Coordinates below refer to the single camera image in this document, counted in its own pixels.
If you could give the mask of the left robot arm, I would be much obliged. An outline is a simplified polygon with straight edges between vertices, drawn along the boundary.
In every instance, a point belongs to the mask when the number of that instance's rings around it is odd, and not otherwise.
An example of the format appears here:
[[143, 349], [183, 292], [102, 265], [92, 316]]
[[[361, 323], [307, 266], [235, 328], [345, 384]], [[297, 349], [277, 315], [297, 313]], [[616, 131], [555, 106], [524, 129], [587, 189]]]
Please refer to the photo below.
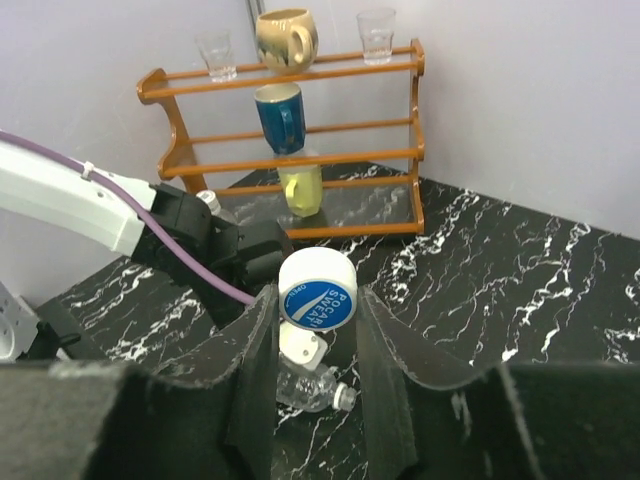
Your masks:
[[216, 194], [116, 175], [7, 132], [1, 206], [166, 273], [197, 296], [218, 329], [274, 281], [291, 241], [274, 220], [240, 225]]

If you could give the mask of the clear plastic bottle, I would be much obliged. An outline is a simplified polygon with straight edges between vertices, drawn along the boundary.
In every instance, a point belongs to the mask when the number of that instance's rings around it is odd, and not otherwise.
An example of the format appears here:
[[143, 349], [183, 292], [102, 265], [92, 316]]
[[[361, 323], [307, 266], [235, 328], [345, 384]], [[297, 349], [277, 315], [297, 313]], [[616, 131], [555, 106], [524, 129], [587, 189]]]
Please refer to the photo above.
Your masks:
[[238, 224], [237, 218], [230, 211], [222, 207], [216, 193], [213, 190], [201, 190], [196, 194], [196, 196], [208, 206], [213, 216], [233, 225]]
[[357, 400], [354, 388], [337, 379], [336, 367], [319, 364], [315, 370], [279, 359], [276, 401], [309, 413], [332, 408], [350, 412]]

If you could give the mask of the white bottle cap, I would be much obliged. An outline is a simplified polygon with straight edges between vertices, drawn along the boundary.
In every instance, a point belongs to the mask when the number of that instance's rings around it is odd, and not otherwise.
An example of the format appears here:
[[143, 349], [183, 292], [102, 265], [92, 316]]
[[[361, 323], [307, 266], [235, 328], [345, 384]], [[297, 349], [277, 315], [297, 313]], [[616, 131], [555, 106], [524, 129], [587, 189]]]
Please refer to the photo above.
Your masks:
[[328, 247], [297, 250], [279, 271], [280, 315], [304, 330], [334, 330], [356, 312], [357, 289], [355, 266], [345, 254]]
[[217, 198], [217, 195], [212, 190], [202, 190], [199, 191], [196, 196], [204, 202], [209, 210], [213, 213], [219, 212], [221, 210], [220, 202]]

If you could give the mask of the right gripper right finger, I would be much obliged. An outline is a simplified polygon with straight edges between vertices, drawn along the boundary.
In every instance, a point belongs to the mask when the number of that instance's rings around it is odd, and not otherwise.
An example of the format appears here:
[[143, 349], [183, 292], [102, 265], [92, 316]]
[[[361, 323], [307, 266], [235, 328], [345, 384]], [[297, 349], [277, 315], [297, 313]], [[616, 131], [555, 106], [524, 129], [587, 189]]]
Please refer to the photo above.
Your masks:
[[604, 361], [476, 370], [358, 291], [373, 479], [635, 479], [639, 369]]

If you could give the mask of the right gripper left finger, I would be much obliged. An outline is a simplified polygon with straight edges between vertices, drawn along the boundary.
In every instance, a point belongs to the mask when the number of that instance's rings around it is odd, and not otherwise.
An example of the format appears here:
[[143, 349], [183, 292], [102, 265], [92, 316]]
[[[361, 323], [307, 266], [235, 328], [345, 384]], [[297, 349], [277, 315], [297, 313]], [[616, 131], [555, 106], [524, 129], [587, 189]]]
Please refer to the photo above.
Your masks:
[[5, 479], [267, 479], [278, 292], [178, 364], [22, 361], [1, 368]]

